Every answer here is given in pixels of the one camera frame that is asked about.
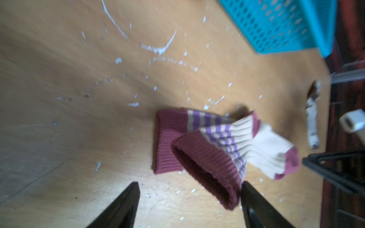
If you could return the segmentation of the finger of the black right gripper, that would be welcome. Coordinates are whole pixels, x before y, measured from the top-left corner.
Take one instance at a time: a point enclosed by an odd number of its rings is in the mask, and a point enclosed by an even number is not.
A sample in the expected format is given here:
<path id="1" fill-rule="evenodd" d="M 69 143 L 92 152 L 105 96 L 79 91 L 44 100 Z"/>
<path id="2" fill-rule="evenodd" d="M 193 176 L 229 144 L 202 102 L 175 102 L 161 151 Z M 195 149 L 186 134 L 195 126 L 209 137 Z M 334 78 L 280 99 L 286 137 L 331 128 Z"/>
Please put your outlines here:
<path id="1" fill-rule="evenodd" d="M 364 150 L 311 154 L 302 164 L 347 193 L 365 193 Z"/>

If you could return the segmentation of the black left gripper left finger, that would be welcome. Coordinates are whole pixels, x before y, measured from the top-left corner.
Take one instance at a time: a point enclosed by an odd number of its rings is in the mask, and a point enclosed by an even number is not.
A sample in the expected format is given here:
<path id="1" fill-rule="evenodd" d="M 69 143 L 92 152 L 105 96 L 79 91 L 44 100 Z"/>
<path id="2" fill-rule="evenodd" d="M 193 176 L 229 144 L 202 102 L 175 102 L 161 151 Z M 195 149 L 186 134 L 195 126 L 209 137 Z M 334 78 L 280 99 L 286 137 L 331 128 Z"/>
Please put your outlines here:
<path id="1" fill-rule="evenodd" d="M 139 184 L 132 182 L 87 228 L 132 228 L 139 199 Z"/>

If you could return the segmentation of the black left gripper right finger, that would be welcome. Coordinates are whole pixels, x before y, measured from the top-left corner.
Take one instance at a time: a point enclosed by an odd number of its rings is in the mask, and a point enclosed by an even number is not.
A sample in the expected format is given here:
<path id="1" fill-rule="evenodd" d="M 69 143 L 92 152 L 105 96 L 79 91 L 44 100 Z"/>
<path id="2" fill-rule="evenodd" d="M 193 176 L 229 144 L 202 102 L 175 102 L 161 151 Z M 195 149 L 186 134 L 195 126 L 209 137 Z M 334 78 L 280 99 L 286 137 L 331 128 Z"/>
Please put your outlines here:
<path id="1" fill-rule="evenodd" d="M 249 182 L 241 186 L 241 206 L 247 228 L 294 228 Z"/>

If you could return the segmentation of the cream maroon sock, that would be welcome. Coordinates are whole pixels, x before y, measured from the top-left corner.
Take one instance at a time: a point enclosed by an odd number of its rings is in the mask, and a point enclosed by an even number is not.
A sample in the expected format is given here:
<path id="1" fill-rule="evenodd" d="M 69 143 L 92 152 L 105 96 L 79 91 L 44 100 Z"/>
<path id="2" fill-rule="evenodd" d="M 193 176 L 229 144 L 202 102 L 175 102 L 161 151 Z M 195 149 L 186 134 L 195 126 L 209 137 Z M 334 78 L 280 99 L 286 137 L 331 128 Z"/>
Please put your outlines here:
<path id="1" fill-rule="evenodd" d="M 201 127 L 228 124 L 234 119 L 199 110 L 164 109 L 156 114 L 156 150 L 154 174 L 181 172 L 182 165 L 172 152 L 172 142 L 182 135 Z"/>
<path id="2" fill-rule="evenodd" d="M 295 145 L 259 120 L 255 112 L 235 120 L 189 110 L 186 126 L 187 133 L 172 142 L 172 152 L 227 210 L 239 203 L 247 164 L 272 180 L 299 169 Z"/>

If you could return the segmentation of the white striped sock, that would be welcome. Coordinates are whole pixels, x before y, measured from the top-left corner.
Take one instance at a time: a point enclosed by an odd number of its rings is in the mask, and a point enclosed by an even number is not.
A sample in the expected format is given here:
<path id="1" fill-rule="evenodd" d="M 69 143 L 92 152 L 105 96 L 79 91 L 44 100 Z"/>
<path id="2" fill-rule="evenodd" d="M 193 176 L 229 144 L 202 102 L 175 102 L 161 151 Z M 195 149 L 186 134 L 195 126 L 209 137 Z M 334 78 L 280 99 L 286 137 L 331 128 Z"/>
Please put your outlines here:
<path id="1" fill-rule="evenodd" d="M 321 83 L 314 80 L 311 84 L 306 100 L 306 121 L 308 144 L 311 149 L 319 147 L 319 137 L 317 134 L 317 100 L 320 98 Z"/>

